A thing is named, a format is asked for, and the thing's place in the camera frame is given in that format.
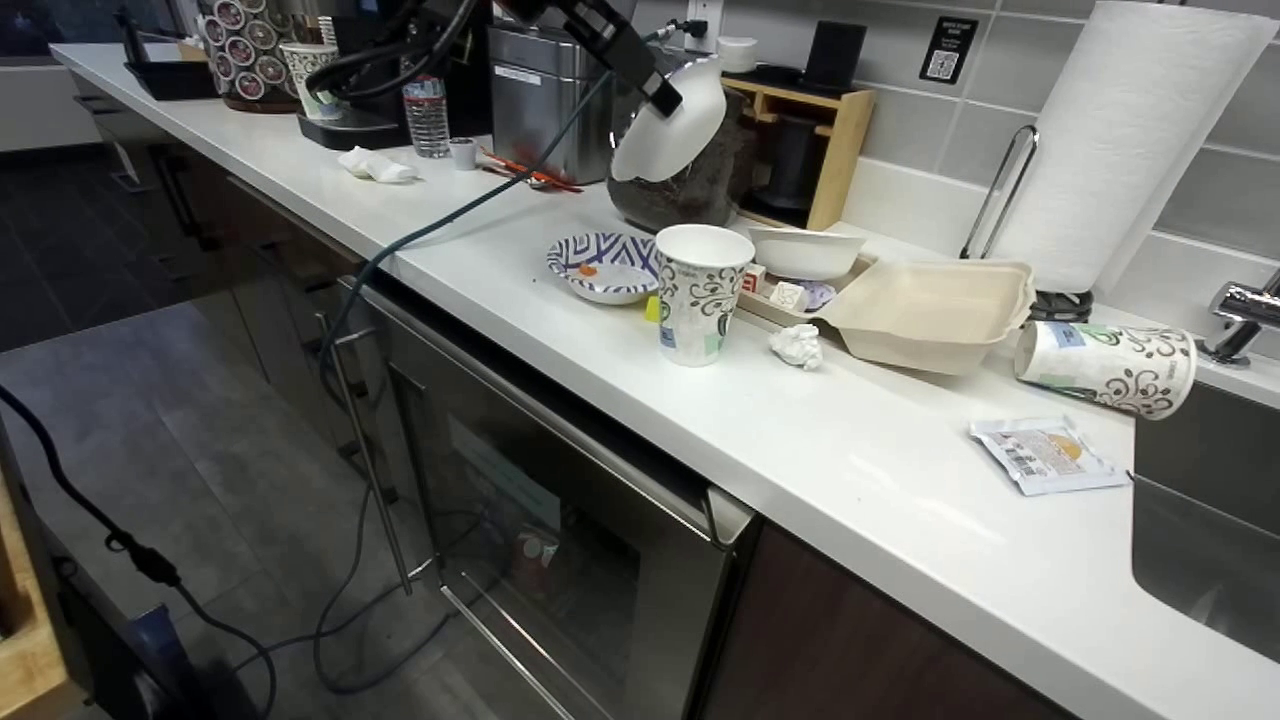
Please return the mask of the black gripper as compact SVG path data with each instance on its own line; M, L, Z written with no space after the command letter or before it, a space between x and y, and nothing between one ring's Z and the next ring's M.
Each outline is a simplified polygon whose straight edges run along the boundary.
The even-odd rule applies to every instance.
M548 4L563 15L568 36L580 40L601 64L609 64L623 90L639 91L661 117L671 117L682 108L682 91L657 68L653 50L609 0Z

